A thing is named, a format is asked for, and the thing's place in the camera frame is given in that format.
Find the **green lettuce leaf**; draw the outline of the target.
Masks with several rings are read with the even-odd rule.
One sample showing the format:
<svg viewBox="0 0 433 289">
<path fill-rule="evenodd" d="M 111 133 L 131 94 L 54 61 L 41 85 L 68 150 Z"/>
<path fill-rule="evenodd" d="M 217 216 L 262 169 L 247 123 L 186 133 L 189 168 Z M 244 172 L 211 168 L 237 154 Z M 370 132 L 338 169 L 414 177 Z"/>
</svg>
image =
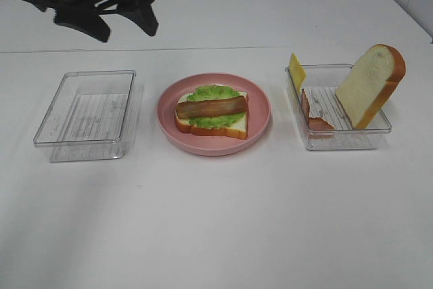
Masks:
<svg viewBox="0 0 433 289">
<path fill-rule="evenodd" d="M 186 101 L 197 102 L 211 99 L 229 99 L 239 95 L 248 99 L 248 93 L 245 91 L 236 91 L 225 85 L 202 85 L 197 87 L 193 93 L 184 94 L 178 102 L 182 103 Z M 238 114 L 215 117 L 182 118 L 179 121 L 185 125 L 202 129 L 228 128 L 246 131 L 247 119 L 247 112 L 245 111 Z"/>
</svg>

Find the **brown bacon strip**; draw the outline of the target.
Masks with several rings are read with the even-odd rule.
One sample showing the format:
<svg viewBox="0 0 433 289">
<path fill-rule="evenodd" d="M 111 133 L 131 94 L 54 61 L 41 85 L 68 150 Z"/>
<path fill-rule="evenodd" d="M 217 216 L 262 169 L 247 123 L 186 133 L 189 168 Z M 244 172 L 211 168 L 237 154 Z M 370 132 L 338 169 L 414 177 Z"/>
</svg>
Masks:
<svg viewBox="0 0 433 289">
<path fill-rule="evenodd" d="M 211 99 L 197 102 L 178 103 L 175 109 L 178 118 L 215 117 L 238 114 L 248 109 L 244 96 L 229 99 Z"/>
</svg>

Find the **bread slice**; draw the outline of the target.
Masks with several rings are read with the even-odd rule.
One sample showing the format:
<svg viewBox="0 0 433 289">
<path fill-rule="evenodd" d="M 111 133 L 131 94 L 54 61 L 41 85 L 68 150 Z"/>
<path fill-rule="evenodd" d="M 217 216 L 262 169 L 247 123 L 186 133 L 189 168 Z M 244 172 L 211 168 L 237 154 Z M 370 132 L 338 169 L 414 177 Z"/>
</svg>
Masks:
<svg viewBox="0 0 433 289">
<path fill-rule="evenodd" d="M 364 129 L 405 76 L 400 52 L 385 44 L 370 47 L 336 88 L 336 97 L 352 128 Z"/>
<path fill-rule="evenodd" d="M 219 85 L 197 88 L 178 100 L 175 125 L 182 133 L 245 139 L 248 94 Z"/>
</svg>

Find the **yellow cheese slice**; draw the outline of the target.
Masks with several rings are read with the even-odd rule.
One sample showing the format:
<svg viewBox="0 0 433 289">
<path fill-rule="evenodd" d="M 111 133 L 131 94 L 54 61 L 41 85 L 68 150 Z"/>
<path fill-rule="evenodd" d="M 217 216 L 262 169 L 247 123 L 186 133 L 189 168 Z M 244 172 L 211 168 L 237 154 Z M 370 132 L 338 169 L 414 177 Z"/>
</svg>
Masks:
<svg viewBox="0 0 433 289">
<path fill-rule="evenodd" d="M 295 90 L 297 91 L 297 94 L 301 94 L 301 86 L 306 78 L 306 72 L 300 62 L 298 61 L 298 58 L 296 57 L 295 53 L 291 53 L 290 61 L 289 61 L 289 73 L 292 78 L 292 82 L 294 84 Z"/>
</svg>

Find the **pink bacon strip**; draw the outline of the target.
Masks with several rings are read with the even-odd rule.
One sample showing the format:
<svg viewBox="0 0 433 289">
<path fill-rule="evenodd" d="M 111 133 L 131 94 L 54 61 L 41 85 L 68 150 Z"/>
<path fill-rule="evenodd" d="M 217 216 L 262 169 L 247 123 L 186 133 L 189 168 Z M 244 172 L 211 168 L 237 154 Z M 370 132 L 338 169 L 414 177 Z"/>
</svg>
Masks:
<svg viewBox="0 0 433 289">
<path fill-rule="evenodd" d="M 328 138 L 332 136 L 332 131 L 334 131 L 335 128 L 331 124 L 329 124 L 321 117 L 310 116 L 311 107 L 304 89 L 302 89 L 301 93 L 301 107 L 304 117 L 306 119 L 307 127 L 310 131 L 313 132 L 311 134 L 311 137 L 313 139 Z"/>
</svg>

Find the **left clear plastic tray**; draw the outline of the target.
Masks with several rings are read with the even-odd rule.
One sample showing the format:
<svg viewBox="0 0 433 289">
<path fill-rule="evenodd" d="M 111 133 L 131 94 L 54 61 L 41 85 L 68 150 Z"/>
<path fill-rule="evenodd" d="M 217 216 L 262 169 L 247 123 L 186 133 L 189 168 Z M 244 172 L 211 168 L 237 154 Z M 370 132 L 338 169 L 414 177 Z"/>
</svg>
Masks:
<svg viewBox="0 0 433 289">
<path fill-rule="evenodd" d="M 133 70 L 66 73 L 34 136 L 50 162 L 122 158 L 137 120 Z"/>
</svg>

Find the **clear plastic tray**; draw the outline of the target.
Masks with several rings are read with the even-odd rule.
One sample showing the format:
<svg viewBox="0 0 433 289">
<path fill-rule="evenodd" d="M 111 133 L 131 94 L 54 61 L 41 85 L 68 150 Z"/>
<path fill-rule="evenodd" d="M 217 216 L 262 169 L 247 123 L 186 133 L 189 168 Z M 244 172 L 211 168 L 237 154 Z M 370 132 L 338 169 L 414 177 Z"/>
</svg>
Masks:
<svg viewBox="0 0 433 289">
<path fill-rule="evenodd" d="M 34 136 L 50 162 L 122 158 L 137 120 L 133 70 L 66 73 Z"/>
<path fill-rule="evenodd" d="M 287 93 L 294 111 L 300 136 L 308 150 L 372 150 L 392 130 L 386 115 L 379 111 L 366 129 L 353 129 L 345 111 L 335 96 L 336 87 L 346 78 L 350 64 L 304 65 L 306 78 L 301 89 L 309 100 L 312 118 L 322 118 L 332 130 L 315 131 L 308 126 L 302 111 L 301 94 L 287 74 Z"/>
</svg>

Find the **pink round plate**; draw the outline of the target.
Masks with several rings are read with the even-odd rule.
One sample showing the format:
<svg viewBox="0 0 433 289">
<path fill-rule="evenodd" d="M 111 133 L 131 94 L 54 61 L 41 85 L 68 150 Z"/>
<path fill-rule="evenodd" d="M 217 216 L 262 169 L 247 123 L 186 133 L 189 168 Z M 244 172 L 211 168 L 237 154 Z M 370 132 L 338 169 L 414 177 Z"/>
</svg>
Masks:
<svg viewBox="0 0 433 289">
<path fill-rule="evenodd" d="M 179 98 L 201 85 L 226 85 L 248 94 L 248 136 L 240 140 L 227 136 L 199 136 L 182 133 L 175 126 Z M 225 73 L 204 73 L 181 79 L 169 86 L 157 105 L 158 122 L 168 140 L 178 148 L 202 156 L 223 156 L 239 152 L 257 141 L 271 119 L 271 105 L 265 92 L 252 81 Z"/>
</svg>

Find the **right clear plastic tray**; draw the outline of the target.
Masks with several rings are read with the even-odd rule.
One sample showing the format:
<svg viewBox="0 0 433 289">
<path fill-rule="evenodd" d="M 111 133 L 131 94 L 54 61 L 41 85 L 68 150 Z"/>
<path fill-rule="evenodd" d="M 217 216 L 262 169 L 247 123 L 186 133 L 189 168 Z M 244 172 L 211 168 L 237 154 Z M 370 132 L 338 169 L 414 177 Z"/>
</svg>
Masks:
<svg viewBox="0 0 433 289">
<path fill-rule="evenodd" d="M 366 129 L 353 129 L 345 111 L 335 96 L 336 87 L 346 78 L 350 64 L 304 65 L 306 78 L 301 89 L 309 100 L 312 118 L 322 118 L 332 130 L 315 131 L 308 126 L 302 111 L 301 94 L 287 74 L 287 93 L 294 111 L 300 136 L 308 150 L 372 150 L 392 130 L 386 115 L 379 111 Z"/>
</svg>

